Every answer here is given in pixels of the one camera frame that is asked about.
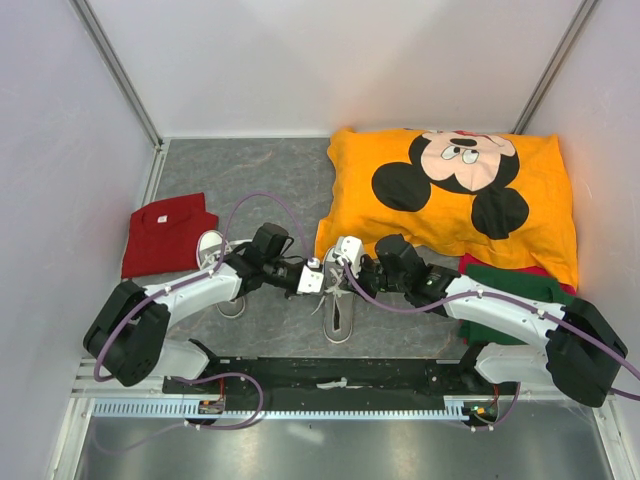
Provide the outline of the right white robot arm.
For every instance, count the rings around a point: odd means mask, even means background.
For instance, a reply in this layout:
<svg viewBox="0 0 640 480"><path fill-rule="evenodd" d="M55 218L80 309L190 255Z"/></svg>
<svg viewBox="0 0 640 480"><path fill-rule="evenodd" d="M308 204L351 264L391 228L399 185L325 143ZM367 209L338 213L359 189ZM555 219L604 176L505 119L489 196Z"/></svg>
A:
<svg viewBox="0 0 640 480"><path fill-rule="evenodd" d="M589 407L599 407L622 369L636 374L628 350L599 310L581 298L567 304L530 300L484 285L455 270L427 264L400 234L378 241L371 259L356 237L340 257L351 287L373 302L379 292L400 293L406 313L433 312L500 331L514 345L489 342L458 368L467 392L518 382L551 386Z"/></svg>

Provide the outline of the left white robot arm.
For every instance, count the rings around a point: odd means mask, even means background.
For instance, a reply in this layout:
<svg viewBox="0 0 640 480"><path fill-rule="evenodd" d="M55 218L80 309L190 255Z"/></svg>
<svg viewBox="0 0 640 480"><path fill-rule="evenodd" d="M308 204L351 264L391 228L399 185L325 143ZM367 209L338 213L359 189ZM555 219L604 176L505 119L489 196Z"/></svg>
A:
<svg viewBox="0 0 640 480"><path fill-rule="evenodd" d="M160 375L183 378L198 393L211 392L219 382L218 367L202 347L171 340L167 332L201 310L239 300L263 285L298 294L308 261L285 255L291 243L285 229L265 223L252 240L196 273L147 287L132 280L118 284L83 338L84 349L96 360L94 379L132 387Z"/></svg>

